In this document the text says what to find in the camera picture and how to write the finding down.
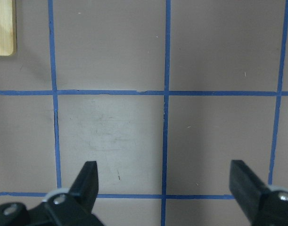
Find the wooden board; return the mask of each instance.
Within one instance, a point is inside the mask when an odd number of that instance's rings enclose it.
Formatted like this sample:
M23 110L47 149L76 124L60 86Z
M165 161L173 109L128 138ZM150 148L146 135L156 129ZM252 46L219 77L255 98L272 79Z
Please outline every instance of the wooden board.
M15 0L0 0L0 56L16 52Z

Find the metal screw head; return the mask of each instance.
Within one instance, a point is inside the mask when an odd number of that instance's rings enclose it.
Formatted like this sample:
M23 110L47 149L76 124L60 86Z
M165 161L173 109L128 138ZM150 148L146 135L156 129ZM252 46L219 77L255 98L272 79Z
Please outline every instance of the metal screw head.
M288 201L288 193L287 192L279 192L278 197L282 201Z
M3 211L3 214L4 215L10 215L12 213L15 213L17 210L17 204L11 204L9 207L7 207L4 211Z
M59 205L65 201L65 194L59 195L57 198L54 199L54 204Z

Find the scuff mark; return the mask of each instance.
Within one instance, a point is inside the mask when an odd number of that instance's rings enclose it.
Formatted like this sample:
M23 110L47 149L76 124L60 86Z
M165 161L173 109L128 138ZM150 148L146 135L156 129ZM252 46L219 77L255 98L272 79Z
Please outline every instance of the scuff mark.
M117 171L117 177L119 178L119 180L121 180L119 170L117 169L116 171Z

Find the blue tape line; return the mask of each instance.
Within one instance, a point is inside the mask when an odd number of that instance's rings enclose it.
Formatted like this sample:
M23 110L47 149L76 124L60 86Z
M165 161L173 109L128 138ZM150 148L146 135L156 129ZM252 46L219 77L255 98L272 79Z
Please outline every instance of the blue tape line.
M39 192L0 192L0 196L15 196L15 197L44 197L46 193ZM160 194L98 194L101 199L162 199ZM234 199L233 195L166 195L167 199Z
M50 90L38 90L38 91L16 91L16 90L0 90L0 95L5 96L39 96L39 95L53 95L53 91Z
M56 57L55 57L53 0L48 1L48 7L49 7L49 54L50 54L51 83L52 83L53 91L56 91L57 83L56 83Z
M15 196L15 197L44 197L46 193L38 192L0 192L0 196Z
M273 171L274 171L274 166L275 166L275 154L276 154L277 134L278 134L279 117L280 117L287 33L288 33L288 0L285 1L283 35L282 35L282 44L281 44L280 66L279 66L279 78L278 78L278 86L277 86L278 96L276 98L276 109L275 109L274 126L273 126L273 132L272 132L272 149L271 149L271 159L270 159L270 167L269 167L269 174L268 174L268 184L270 185L272 184L272 176L273 176Z
M168 114L169 114L169 82L170 82L170 35L171 35L171 0L166 0L165 28L165 85L164 85L164 127L163 127L163 165L162 165L162 204L161 226L166 221L167 201L167 152L168 152Z
M161 199L160 194L98 194L103 199Z
M57 188L61 188L62 182L61 182L61 162L60 162L59 126L58 126L58 96L54 95L53 99L54 99L56 178L57 178Z
M281 96L288 96L288 91L282 91Z
M266 96L274 97L271 91L169 91L170 96Z
M167 199L234 199L233 195L167 195Z
M53 89L53 102L54 102L56 178L57 178L57 188L61 188L62 183L61 183L59 126L58 126L58 94L57 94L57 76L56 76L53 0L48 1L48 7L49 7L50 72L51 72L51 83L52 83L52 89Z
M57 90L57 95L129 95L129 96L258 96L258 97L274 97L280 96L277 92L272 91L159 91L159 90L77 90L63 89ZM5 96L38 96L38 95L54 95L52 90L0 90L0 95ZM288 96L288 91L283 91L282 96Z
M165 29L165 90L169 90L170 77L171 0L166 0Z
M139 96L163 96L163 91L136 91L136 90L58 90L58 95L100 95L100 94L109 94L109 95L139 95Z

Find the grid line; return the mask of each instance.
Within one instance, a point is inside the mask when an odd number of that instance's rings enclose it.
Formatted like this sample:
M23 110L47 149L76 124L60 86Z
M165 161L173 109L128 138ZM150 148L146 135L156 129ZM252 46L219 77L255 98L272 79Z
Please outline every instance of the grid line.
M163 126L163 165L162 165L162 203L161 226L166 222L167 201L167 157L168 157L168 117L169 117L169 83L170 83L170 33L171 33L171 0L166 0L165 23L165 74L164 74L164 126Z
M90 89L58 89L57 95L127 95L127 96L252 96L252 97L279 97L288 96L288 91L189 91L189 90L90 90ZM0 90L3 96L52 96L53 90Z
M14 197L44 197L47 193L36 192L0 192L0 196L14 196ZM166 199L234 199L233 195L174 195L168 194ZM161 194L98 194L98 198L102 199L162 199Z
M57 180L57 188L61 188L62 182L61 182L59 125L58 125L58 92L57 92L56 57L55 57L53 0L48 1L48 8L49 8L50 72L51 72L51 83L52 83L53 105L54 105L56 180Z
M280 65L279 65L279 76L278 76L278 85L277 85L277 97L276 97L276 107L275 107L275 116L274 116L274 126L272 132L272 149L271 149L271 158L270 158L270 167L268 174L268 184L272 184L272 176L275 166L275 154L277 147L277 135L279 127L279 117L280 117L280 106L281 106L281 94L283 86L283 70L284 70L284 60L286 53L286 41L288 33L288 0L285 1L285 11L284 11L284 22L283 22L283 33L282 33L282 44L281 44L281 54L280 54Z

